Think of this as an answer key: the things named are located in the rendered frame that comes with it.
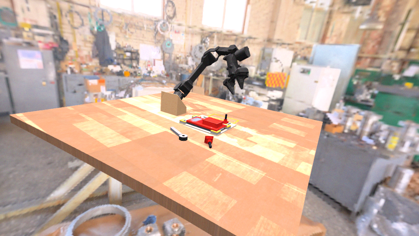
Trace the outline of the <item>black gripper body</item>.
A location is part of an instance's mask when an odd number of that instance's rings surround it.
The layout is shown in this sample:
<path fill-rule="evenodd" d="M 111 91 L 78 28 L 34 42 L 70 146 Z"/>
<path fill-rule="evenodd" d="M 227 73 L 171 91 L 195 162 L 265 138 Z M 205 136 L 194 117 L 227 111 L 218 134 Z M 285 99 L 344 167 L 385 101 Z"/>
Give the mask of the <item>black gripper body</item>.
<path fill-rule="evenodd" d="M 235 79 L 236 79 L 235 76 L 237 74 L 247 74 L 249 72 L 248 68 L 240 67 L 240 65 L 238 65 L 238 63 L 236 63 L 236 62 L 230 63 L 227 66 L 228 66 L 227 70 L 228 70 L 228 73 L 229 73 L 228 77 L 230 77 L 230 79 L 225 79 L 223 81 L 223 85 L 234 84 Z"/>

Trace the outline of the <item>grey flat bar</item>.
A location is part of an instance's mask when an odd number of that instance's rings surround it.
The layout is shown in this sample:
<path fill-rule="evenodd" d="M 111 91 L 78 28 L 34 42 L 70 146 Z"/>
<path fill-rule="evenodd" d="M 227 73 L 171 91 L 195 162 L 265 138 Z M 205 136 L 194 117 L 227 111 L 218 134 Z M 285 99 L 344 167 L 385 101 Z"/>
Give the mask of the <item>grey flat bar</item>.
<path fill-rule="evenodd" d="M 179 132 L 176 128 L 174 127 L 170 127 L 170 129 L 177 135 L 179 136 L 180 134 L 182 134 L 181 132 Z"/>

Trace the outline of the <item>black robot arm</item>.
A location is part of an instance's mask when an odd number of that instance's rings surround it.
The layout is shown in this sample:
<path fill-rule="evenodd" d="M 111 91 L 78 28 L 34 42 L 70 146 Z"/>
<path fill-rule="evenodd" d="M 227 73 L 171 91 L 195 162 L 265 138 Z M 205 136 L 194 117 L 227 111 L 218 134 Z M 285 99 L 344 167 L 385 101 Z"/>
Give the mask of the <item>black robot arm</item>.
<path fill-rule="evenodd" d="M 216 52 L 218 57 L 215 58 L 211 52 Z M 238 61 L 242 61 L 246 58 L 250 57 L 250 51 L 248 46 L 245 46 L 242 49 L 238 49 L 236 45 L 230 45 L 229 47 L 217 47 L 217 48 L 210 48 L 207 50 L 202 58 L 201 63 L 197 66 L 197 68 L 193 71 L 193 73 L 185 80 L 180 82 L 178 85 L 175 86 L 173 89 L 176 94 L 182 100 L 185 98 L 193 88 L 193 82 L 199 77 L 199 75 L 203 72 L 203 70 L 207 67 L 216 62 L 219 56 L 224 55 L 223 60 L 227 61 L 227 65 L 233 62 L 237 63 Z M 180 91 L 179 89 L 182 91 Z"/>

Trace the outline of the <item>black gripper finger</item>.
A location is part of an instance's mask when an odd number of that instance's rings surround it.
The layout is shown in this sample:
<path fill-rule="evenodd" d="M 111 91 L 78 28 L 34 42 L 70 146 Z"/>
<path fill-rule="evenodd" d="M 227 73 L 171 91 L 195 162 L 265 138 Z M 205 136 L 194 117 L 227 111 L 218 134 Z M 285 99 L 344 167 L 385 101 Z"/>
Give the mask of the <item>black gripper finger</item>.
<path fill-rule="evenodd" d="M 235 78 L 236 78 L 236 80 L 237 80 L 237 82 L 238 82 L 238 84 L 239 84 L 239 87 L 240 87 L 240 89 L 243 89 L 243 85 L 244 85 L 244 78 L 247 76 L 247 74 L 237 74 L 236 76 L 235 76 Z"/>
<path fill-rule="evenodd" d="M 229 91 L 232 93 L 232 95 L 235 94 L 234 85 L 235 84 L 225 84 L 225 86 L 229 89 Z"/>

